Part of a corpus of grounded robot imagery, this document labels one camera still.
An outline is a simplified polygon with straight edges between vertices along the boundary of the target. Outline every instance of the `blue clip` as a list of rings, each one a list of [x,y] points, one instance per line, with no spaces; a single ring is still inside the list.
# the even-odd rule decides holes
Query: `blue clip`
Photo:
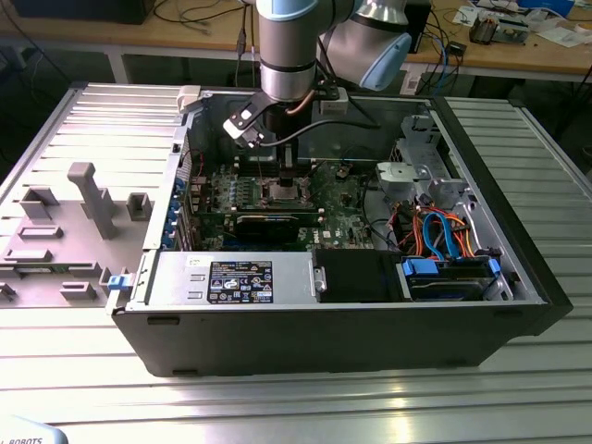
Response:
[[[160,244],[164,245],[166,248],[173,248],[173,240],[166,235],[162,237]]]
[[[172,208],[168,209],[168,211],[166,212],[166,217],[168,217],[169,222],[175,222],[179,218],[179,216],[175,214],[175,210],[173,210]]]
[[[173,221],[171,221],[170,219],[165,223],[165,229],[163,230],[165,233],[172,233],[173,231],[175,231],[175,229],[173,228]]]
[[[437,275],[438,266],[433,259],[407,259],[403,262],[403,273],[410,275]]]
[[[185,180],[175,178],[175,193],[185,191]]]
[[[113,275],[107,282],[107,288],[111,290],[129,290],[133,287],[134,275]]]
[[[501,267],[500,267],[500,263],[497,261],[497,259],[489,259],[489,268],[491,268],[491,272],[495,275],[495,276],[499,276],[501,273]]]

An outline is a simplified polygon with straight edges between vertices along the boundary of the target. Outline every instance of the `power supply label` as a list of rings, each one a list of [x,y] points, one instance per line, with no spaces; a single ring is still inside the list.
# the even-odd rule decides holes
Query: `power supply label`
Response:
[[[212,262],[207,301],[272,303],[274,281],[270,261]]]

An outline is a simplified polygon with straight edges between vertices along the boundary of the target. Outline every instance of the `wire bundle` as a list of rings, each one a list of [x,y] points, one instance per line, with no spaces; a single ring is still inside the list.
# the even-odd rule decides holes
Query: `wire bundle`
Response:
[[[434,12],[433,8],[432,10],[430,10],[430,14],[434,17],[436,24],[434,25],[432,23],[427,22],[425,25],[429,27],[429,29],[425,30],[424,35],[432,39],[432,44],[438,44],[438,46],[434,46],[434,49],[436,49],[436,52],[439,55],[439,59],[427,80],[420,79],[420,81],[423,84],[420,87],[418,93],[421,93],[424,90],[424,88],[427,87],[428,91],[434,88],[434,95],[436,95],[442,88],[448,87],[450,85],[450,81],[446,84],[444,84],[444,81],[452,78],[452,76],[454,76],[454,78],[452,81],[451,88],[454,88],[454,85],[456,84],[459,78],[459,69],[460,66],[463,64],[464,56],[461,56],[459,58],[457,55],[454,55],[454,58],[456,59],[456,66],[451,72],[446,72],[446,68],[448,67],[448,65],[450,65],[450,55],[446,50],[450,43],[450,37],[448,33],[444,31],[444,29],[441,27],[439,18]],[[436,80],[436,82],[433,82],[432,79],[434,79],[436,71],[440,66],[442,66],[442,70],[440,72],[438,80]]]
[[[391,231],[397,216],[398,208],[395,209],[387,222],[387,226]],[[442,231],[436,237],[434,243],[429,239],[429,226],[432,221],[442,226]],[[447,213],[434,206],[418,207],[413,214],[412,227],[412,230],[397,244],[397,247],[407,252],[407,254],[423,256],[424,247],[426,246],[434,254],[429,256],[431,259],[443,261],[445,260],[444,254],[438,250],[438,244],[443,236],[450,256],[475,257],[469,235],[471,227],[453,213]]]

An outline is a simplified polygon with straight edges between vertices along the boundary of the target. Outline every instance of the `cable on workbench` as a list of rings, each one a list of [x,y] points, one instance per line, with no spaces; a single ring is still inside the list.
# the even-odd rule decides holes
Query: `cable on workbench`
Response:
[[[253,87],[257,87],[257,75],[255,71],[255,6],[251,6],[251,75]]]
[[[72,80],[70,79],[70,77],[68,77],[66,75],[66,73],[58,66],[56,65],[56,63],[54,63],[54,60],[51,59],[51,57],[49,57],[45,51],[43,49],[41,49],[41,47],[31,38],[29,37],[29,34],[27,34],[27,32],[25,32],[19,25],[18,23],[12,18],[12,16],[10,14],[8,14],[8,10],[6,9],[6,5],[4,1],[0,1],[0,5],[2,5],[2,10],[4,12],[4,15],[6,16],[6,18],[8,19],[8,21],[12,24],[12,26],[15,27],[15,29],[20,33],[20,35],[22,35],[30,44],[32,44],[34,46],[34,48],[39,51],[43,57],[45,57],[45,59],[47,60],[47,62],[54,67],[54,69],[57,71],[57,73],[62,76],[62,78],[66,81],[66,83],[69,85]]]
[[[197,23],[199,21],[205,21],[205,20],[209,20],[209,19],[215,19],[216,17],[224,16],[225,14],[229,14],[229,13],[235,12],[235,11],[240,11],[242,9],[242,6],[240,6],[240,7],[234,7],[232,9],[228,9],[226,11],[218,12],[216,14],[213,14],[213,15],[207,16],[207,17],[194,18],[194,19],[191,19],[191,20],[179,20],[179,19],[167,18],[167,17],[161,16],[158,13],[158,8],[161,7],[162,5],[164,5],[166,2],[168,2],[168,0],[161,0],[160,2],[158,2],[154,6],[153,13],[154,13],[154,16],[155,17],[158,17],[161,20],[167,21],[168,23]]]
[[[242,56],[247,47],[247,8],[245,5],[242,7],[242,20],[240,22],[239,36],[237,37],[237,66],[234,69],[234,86],[239,87],[239,70],[241,69]]]
[[[432,23],[426,23],[425,25],[426,26],[429,26],[430,28],[434,28],[435,30],[439,31],[439,40],[441,41],[441,43],[442,43],[441,46],[443,46],[444,50],[441,50],[440,49],[441,52],[439,52],[438,63],[434,66],[434,69],[432,70],[432,72],[429,75],[429,77],[427,78],[427,80],[420,79],[420,81],[423,83],[423,85],[420,87],[418,93],[421,93],[422,90],[425,88],[426,85],[431,85],[431,81],[434,78],[434,75],[436,74],[436,71],[438,70],[438,67],[440,66],[440,63],[446,57],[446,55],[445,55],[446,48],[448,47],[448,44],[450,43],[449,35],[446,33],[446,31],[444,31],[444,29],[440,25],[440,20],[439,20],[438,16],[436,15],[436,13],[434,12],[434,8],[433,7],[432,7],[432,9],[430,9],[429,13],[434,17],[434,20],[436,21],[436,25],[434,25]],[[425,35],[437,37],[437,35],[435,33],[431,32],[431,31],[425,32]],[[439,76],[438,81],[440,81],[445,75],[446,75],[446,72],[443,69],[442,72],[440,73],[440,76]]]
[[[442,64],[442,73],[440,78],[438,79],[438,83],[436,84],[436,89],[434,90],[434,95],[437,95],[442,87],[442,81],[446,76],[446,67],[448,66],[448,55],[446,54],[446,48],[444,47],[444,43],[438,37],[432,37],[439,45],[442,51],[442,57],[444,58],[444,63]]]
[[[577,117],[578,113],[582,109],[582,106],[584,106],[590,100],[590,98],[592,98],[592,85],[588,85],[587,91],[583,92],[582,96],[580,97],[580,92],[586,85],[590,75],[592,75],[592,65],[590,65],[586,75],[573,93],[573,99],[568,107],[567,112],[562,115],[559,122],[555,126],[555,131],[553,133],[553,137],[555,139],[559,139],[562,136],[562,134],[570,127],[574,119]]]

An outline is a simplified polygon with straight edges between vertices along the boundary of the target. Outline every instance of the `black cable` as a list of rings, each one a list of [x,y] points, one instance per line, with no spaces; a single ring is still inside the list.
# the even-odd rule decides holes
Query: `black cable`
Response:
[[[32,44],[34,46],[34,48],[43,55],[43,57],[45,57],[45,59],[47,60],[47,62],[49,62],[49,64],[52,67],[54,67],[54,69],[59,73],[60,76],[62,76],[62,78],[69,85],[72,82],[72,80],[70,79],[70,77],[68,77],[66,75],[66,73],[64,71],[62,71],[60,69],[60,67],[54,63],[54,61],[45,53],[45,51],[43,49],[41,49],[41,47],[36,42],[34,42],[33,39],[31,37],[29,37],[29,35],[25,31],[22,30],[22,28],[12,18],[12,16],[10,14],[8,14],[8,10],[6,9],[5,2],[4,1],[0,1],[0,5],[2,5],[2,10],[4,11],[4,14],[5,14],[6,18],[8,19],[8,21],[10,23],[12,23],[12,26],[14,26],[15,29],[20,33],[20,35],[22,35],[25,39],[27,39],[27,41],[29,41],[29,43]]]
[[[353,122],[350,120],[341,120],[338,118],[328,118],[325,120],[319,120],[317,122],[311,123],[310,125],[307,125],[304,128],[300,128],[297,131],[293,132],[290,136],[285,137],[284,139],[282,139],[280,141],[269,142],[269,143],[263,142],[263,143],[258,143],[258,145],[262,146],[264,148],[272,148],[274,146],[279,146],[283,143],[289,142],[292,139],[295,139],[296,137],[300,137],[304,133],[306,133],[310,130],[314,130],[315,128],[322,127],[324,125],[336,125],[336,124],[348,125],[350,127],[362,128],[364,130],[377,130],[376,125],[373,123]]]
[[[0,50],[0,56],[2,56],[2,58],[5,60],[7,67],[10,69],[10,73],[9,75],[11,75],[12,73],[17,74],[18,77],[18,82],[20,83],[20,85],[22,86],[23,90],[28,91],[31,99],[33,100],[33,102],[35,102],[35,104],[37,104],[38,106],[43,106],[46,109],[48,109],[49,111],[53,111],[54,108],[56,107],[56,104],[59,102],[58,99],[56,99],[53,95],[51,95],[49,92],[46,92],[44,90],[40,90],[39,88],[33,88],[32,84],[27,84],[27,82],[23,79],[22,74],[24,73],[25,69],[19,69],[16,68],[13,63],[10,61],[10,59],[8,58],[8,56]],[[38,100],[38,98],[35,96],[35,93],[40,93],[42,95],[44,95],[45,97],[47,97],[48,99],[51,99],[52,103],[42,103],[40,100]]]
[[[586,85],[586,81],[588,80],[590,75],[592,75],[592,65],[590,65],[588,72],[586,73],[586,75],[578,85],[577,89],[575,90],[575,93],[573,94],[572,103],[569,106],[567,112],[562,115],[562,118],[555,126],[555,131],[553,134],[555,139],[559,139],[563,135],[563,133],[570,127],[575,117],[577,116],[579,108],[582,105],[585,105],[586,102],[590,99],[590,95],[592,95],[592,86],[588,87],[588,91],[583,94],[582,98],[579,97],[579,94],[584,88],[584,85]]]
[[[168,2],[168,0],[161,0],[158,4],[156,4],[154,6],[154,16],[155,17],[158,17],[161,20],[167,21],[169,23],[197,23],[198,21],[205,21],[205,20],[209,20],[209,19],[215,19],[216,17],[220,17],[220,16],[223,16],[225,14],[229,14],[230,12],[240,11],[242,9],[242,6],[240,6],[240,7],[234,7],[232,9],[228,9],[226,11],[218,12],[218,13],[213,14],[213,15],[208,16],[208,17],[194,18],[194,19],[191,19],[191,20],[174,20],[172,18],[163,17],[160,14],[158,14],[158,8],[160,6],[162,6],[163,4],[165,4],[166,2]]]
[[[582,88],[584,88],[584,85],[586,84],[586,80],[588,80],[588,77],[590,77],[590,74],[592,74],[592,65],[590,65],[588,72],[586,73],[586,75],[584,76],[584,78],[582,79],[580,84],[578,85],[577,90],[575,90],[575,92],[573,93],[573,97],[577,97],[578,94],[580,93],[580,91],[582,91]]]
[[[436,25],[433,25],[431,23],[426,23],[426,26],[429,26],[431,28],[434,28],[436,30],[439,31],[439,40],[442,43],[442,47],[444,48],[444,51],[446,51],[446,48],[448,48],[449,43],[450,43],[450,38],[448,36],[448,34],[446,33],[446,31],[444,31],[444,29],[442,28],[442,26],[440,25],[440,20],[438,18],[438,16],[434,13],[433,9],[430,9],[430,14],[432,16],[434,16],[434,19],[436,20]],[[439,53],[439,58],[438,58],[438,63],[434,66],[434,69],[432,70],[432,73],[430,74],[429,78],[427,80],[423,80],[421,79],[421,82],[424,84],[422,85],[422,87],[419,89],[419,93],[424,89],[424,87],[426,86],[426,84],[430,84],[432,81],[432,78],[434,77],[434,75],[436,74],[436,71],[438,69],[438,67],[440,66],[440,64],[442,63],[442,58],[444,57],[444,54],[441,52],[441,50],[439,51],[437,49],[437,52]],[[446,74],[445,72],[445,68],[442,69],[442,71],[440,72],[440,76],[438,78],[437,81],[440,81],[440,79],[442,79],[442,77]]]
[[[333,69],[333,65],[331,65],[331,61],[329,60],[329,56],[327,54],[327,49],[323,45],[323,41],[320,37],[317,38],[318,47],[321,48],[321,53],[323,53],[323,58],[325,59],[325,63],[327,64],[326,68],[328,69],[329,73],[333,77],[333,81],[337,82],[337,74],[335,74],[335,69]]]
[[[257,75],[255,72],[255,7],[251,5],[251,75],[253,77],[253,87],[257,87]]]
[[[366,213],[366,194],[368,193],[368,187],[370,186],[370,181],[372,180],[372,178],[375,175],[376,175],[376,170],[374,170],[371,174],[368,175],[368,179],[367,179],[366,183],[364,184],[364,190],[362,191],[362,205],[360,205],[362,207],[362,219],[364,220],[364,223],[370,228],[370,231],[372,231],[374,234],[376,234],[376,236],[379,239],[384,241],[387,244],[387,246],[391,246],[391,247],[394,247],[395,249],[399,250],[397,248],[397,245],[395,245],[395,242],[393,242],[392,240],[383,236],[383,234],[380,231],[378,231],[376,228],[374,228],[372,223],[370,223],[370,220],[368,220],[368,214]]]
[[[242,7],[242,20],[240,22],[239,36],[237,37],[237,66],[234,69],[234,86],[237,88],[239,87],[239,70],[241,69],[241,60],[247,47],[247,31],[245,30],[247,23],[247,8],[247,5]]]

